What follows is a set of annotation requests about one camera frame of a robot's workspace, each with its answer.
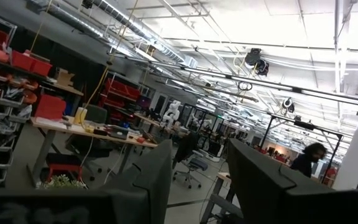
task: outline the wooden desk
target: wooden desk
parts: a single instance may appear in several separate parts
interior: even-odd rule
[[[68,117],[69,122],[72,123],[74,118]],[[47,134],[45,135],[44,142],[42,143],[41,150],[38,154],[37,160],[35,161],[35,164],[33,168],[30,167],[30,165],[27,165],[27,168],[31,174],[31,178],[33,181],[33,184],[36,184],[39,181],[40,173],[42,168],[44,167],[45,160],[47,158],[47,155],[49,153],[49,149],[53,143],[53,139],[56,135],[57,131],[64,132],[64,133],[70,133],[70,134],[77,134],[81,136],[89,136],[94,137],[98,139],[105,139],[112,142],[121,142],[124,143],[124,146],[126,148],[124,158],[122,160],[121,166],[119,168],[119,172],[121,173],[126,165],[126,162],[129,158],[130,152],[132,151],[133,145],[135,146],[144,146],[144,147],[150,147],[155,148],[157,145],[148,141],[145,141],[143,143],[139,143],[136,141],[136,139],[139,136],[128,134],[127,139],[119,139],[119,138],[112,138],[110,136],[101,136],[93,133],[87,133],[80,125],[73,124],[72,127],[68,128],[61,122],[55,122],[50,121],[47,119],[37,119],[37,118],[31,118],[31,123],[36,128],[44,128],[47,129]]]
[[[140,113],[135,113],[134,114],[136,117],[140,118],[142,121],[146,121],[148,123],[150,123],[152,126],[157,126],[160,127],[160,123],[157,121],[153,121],[150,118],[146,118],[145,116],[141,115]]]

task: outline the hanging cable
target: hanging cable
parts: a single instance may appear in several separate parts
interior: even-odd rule
[[[41,21],[40,27],[38,28],[37,33],[35,34],[34,41],[32,42],[32,45],[31,45],[31,48],[30,48],[30,52],[32,52],[32,50],[33,50],[33,48],[34,48],[35,41],[37,40],[38,35],[40,34],[41,28],[42,28],[42,26],[43,26],[43,24],[44,24],[44,22],[45,22],[45,17],[46,17],[46,15],[48,14],[48,11],[49,11],[49,9],[50,9],[50,6],[52,5],[52,1],[53,1],[53,0],[49,0],[49,4],[48,4],[48,7],[47,7],[47,10],[45,11],[44,16],[42,16],[42,21]]]
[[[132,8],[131,14],[129,15],[129,18],[128,18],[127,22],[125,23],[125,25],[122,25],[121,28],[119,29],[118,34],[121,32],[122,27],[124,27],[124,30],[122,32],[122,35],[121,35],[119,41],[118,41],[118,44],[117,44],[116,48],[114,49],[114,52],[111,54],[111,56],[110,56],[110,58],[109,58],[109,60],[107,62],[106,68],[104,69],[104,72],[103,72],[103,74],[102,74],[102,76],[101,76],[101,78],[99,80],[99,83],[96,86],[96,88],[94,89],[94,91],[93,91],[92,95],[90,96],[90,98],[88,99],[88,101],[86,102],[86,104],[84,106],[84,109],[80,113],[80,117],[82,117],[82,114],[84,113],[84,110],[88,107],[88,105],[91,102],[92,98],[94,97],[95,93],[98,91],[100,85],[102,84],[102,82],[106,78],[106,76],[108,74],[109,66],[113,65],[114,59],[116,58],[116,52],[117,52],[117,50],[119,48],[119,45],[121,44],[121,42],[122,42],[122,40],[124,38],[124,34],[125,34],[126,29],[127,29],[127,25],[129,23],[129,21],[131,20],[132,15],[134,14],[134,11],[135,11],[135,8],[136,8],[136,5],[137,5],[138,2],[139,2],[139,0],[136,0],[136,2],[134,4],[134,7]],[[81,123],[81,127],[83,129],[85,129],[84,126],[83,126],[83,122],[80,122],[80,123]]]

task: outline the duct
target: duct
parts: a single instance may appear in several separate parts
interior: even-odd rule
[[[49,2],[48,0],[27,0],[27,2],[32,3],[35,6],[38,6],[41,9],[46,10]],[[109,47],[116,48],[118,45],[118,40],[110,35],[103,34],[97,27],[83,21],[75,16],[75,13],[71,12],[69,8],[66,8],[62,5],[56,5],[52,3],[49,7],[48,13],[57,19],[71,25],[72,27],[78,29],[82,33],[98,40],[104,45],[108,45]],[[118,51],[121,53],[131,56],[131,57],[139,57],[130,47],[126,45],[120,45]]]
[[[192,65],[191,63],[186,63],[186,61],[191,61],[192,58],[175,51],[171,46],[169,46],[168,43],[166,43],[162,38],[160,38],[158,34],[156,34],[154,31],[144,25],[144,23],[142,23],[137,18],[132,16],[131,20],[128,21],[128,12],[125,9],[121,9],[116,2],[107,2],[105,0],[92,0],[92,3],[95,6],[98,6],[105,13],[109,14],[111,17],[115,18],[115,20],[117,20],[121,24],[127,25],[128,29],[133,31],[133,33],[148,41],[150,45],[161,51],[170,59],[178,63],[186,64],[189,67],[196,66]]]

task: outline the overhead track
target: overhead track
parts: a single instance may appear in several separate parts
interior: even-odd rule
[[[182,70],[182,71],[203,74],[203,75],[207,75],[207,76],[211,76],[211,77],[215,77],[215,78],[223,78],[223,79],[227,79],[227,80],[232,80],[234,82],[246,82],[246,83],[251,83],[251,84],[257,85],[257,86],[264,86],[267,88],[274,88],[277,90],[289,91],[289,92],[304,94],[304,95],[308,95],[308,96],[315,96],[315,97],[323,98],[323,99],[327,99],[327,100],[334,100],[334,101],[338,101],[338,102],[349,103],[352,105],[358,105],[358,97],[356,97],[356,96],[347,96],[347,95],[343,95],[340,93],[328,93],[328,92],[319,91],[319,90],[315,90],[315,89],[302,88],[302,87],[297,87],[297,86],[268,82],[265,80],[254,80],[252,78],[238,77],[238,76],[234,76],[234,75],[231,75],[228,73],[219,73],[219,72],[208,71],[208,70],[203,70],[203,69],[199,69],[199,68],[189,68],[189,67],[185,67],[185,66],[181,66],[181,65],[172,65],[172,64],[162,63],[162,62],[153,62],[151,60],[132,58],[132,57],[128,57],[125,55],[116,55],[116,57],[124,58],[124,59],[134,61],[134,62],[147,63],[147,64],[151,64],[151,65],[158,65],[158,66],[165,67],[165,68],[173,68],[173,69],[178,69],[178,70]]]

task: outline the office chair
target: office chair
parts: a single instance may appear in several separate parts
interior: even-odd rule
[[[108,119],[108,112],[104,108],[98,107],[96,105],[88,105],[86,109],[88,111],[86,113],[85,120],[87,121],[105,123]],[[98,173],[101,173],[103,168],[94,163],[93,160],[109,157],[110,152],[117,146],[117,144],[114,144],[111,141],[104,141],[96,138],[94,138],[92,141],[92,137],[72,134],[66,141],[66,148],[73,152],[74,155],[76,155],[82,161],[85,158],[85,155],[88,153],[91,144],[92,148],[86,157],[83,166],[91,172],[90,180],[94,181],[94,172],[91,166],[98,167]]]
[[[180,141],[179,148],[173,159],[172,169],[175,168],[177,162],[181,162],[188,169],[187,172],[175,171],[173,174],[173,180],[176,180],[179,176],[184,176],[185,181],[189,181],[188,188],[191,189],[191,181],[194,180],[198,183],[198,187],[201,187],[201,182],[192,176],[191,172],[201,169],[206,171],[208,169],[207,163],[201,160],[204,155],[198,152],[198,135],[196,133],[190,133],[183,137]]]

